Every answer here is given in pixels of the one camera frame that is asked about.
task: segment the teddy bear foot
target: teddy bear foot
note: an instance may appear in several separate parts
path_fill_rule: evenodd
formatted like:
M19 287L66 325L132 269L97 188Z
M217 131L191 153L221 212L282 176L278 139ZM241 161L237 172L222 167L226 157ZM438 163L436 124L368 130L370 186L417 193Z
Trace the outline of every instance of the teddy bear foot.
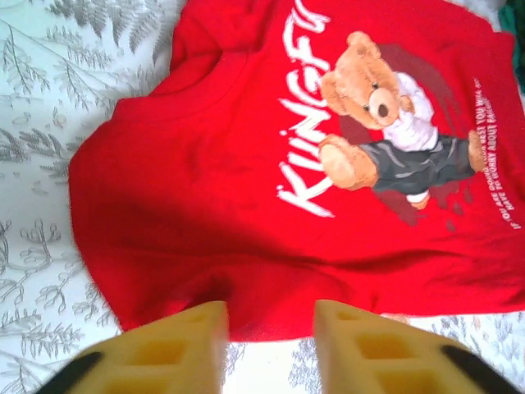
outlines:
M468 161L470 167L475 172L485 169L485 159L483 157L482 141L476 131L468 132Z
M357 190L377 182L374 162L361 148L338 135L329 135L319 144L319 160L333 184L341 189Z
M428 201L430 201L430 195L427 195L422 201L419 201L417 203L410 203L410 205L412 205L418 211L421 211L427 207Z

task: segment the teddy bear head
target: teddy bear head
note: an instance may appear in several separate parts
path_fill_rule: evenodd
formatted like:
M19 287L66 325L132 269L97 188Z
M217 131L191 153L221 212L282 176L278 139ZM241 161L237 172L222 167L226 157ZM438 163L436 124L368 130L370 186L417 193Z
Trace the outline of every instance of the teddy bear head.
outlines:
M368 129L383 129L399 116L397 76L367 34L353 32L347 44L335 69L322 77L322 97L335 113L350 116Z

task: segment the white shirt on teddy bear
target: white shirt on teddy bear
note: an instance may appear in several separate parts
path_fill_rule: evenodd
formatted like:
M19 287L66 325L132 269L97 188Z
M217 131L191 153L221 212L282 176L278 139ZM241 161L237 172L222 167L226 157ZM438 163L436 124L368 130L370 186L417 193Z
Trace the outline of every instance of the white shirt on teddy bear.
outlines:
M396 72L401 95L410 97L415 113L399 109L399 118L383 129L385 140L405 152L433 149L437 144L438 131L431 119L434 109L416 81L403 72Z

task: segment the floral bed sheet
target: floral bed sheet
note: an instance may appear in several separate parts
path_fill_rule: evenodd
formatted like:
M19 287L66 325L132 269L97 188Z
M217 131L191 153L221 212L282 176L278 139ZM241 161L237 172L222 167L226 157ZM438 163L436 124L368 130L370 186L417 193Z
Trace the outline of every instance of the floral bed sheet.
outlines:
M497 28L486 2L465 0ZM122 97L167 73L173 0L0 2L0 394L34 392L119 327L71 236L67 165ZM525 391L525 313L406 318ZM225 393L317 394L312 339L232 343Z

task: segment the teddy bear print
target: teddy bear print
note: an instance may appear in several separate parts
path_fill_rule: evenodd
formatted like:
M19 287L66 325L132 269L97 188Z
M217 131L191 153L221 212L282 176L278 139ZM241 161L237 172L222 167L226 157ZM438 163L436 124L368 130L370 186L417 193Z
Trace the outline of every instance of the teddy bear print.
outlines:
M395 190L424 209L432 186L485 168L476 131L469 131L467 139L442 135L432 124L431 101L411 76L392 71L367 34L354 32L347 44L335 69L322 77L322 97L338 115L382 131L383 140L350 144L328 135L319 144L319 158L335 186Z

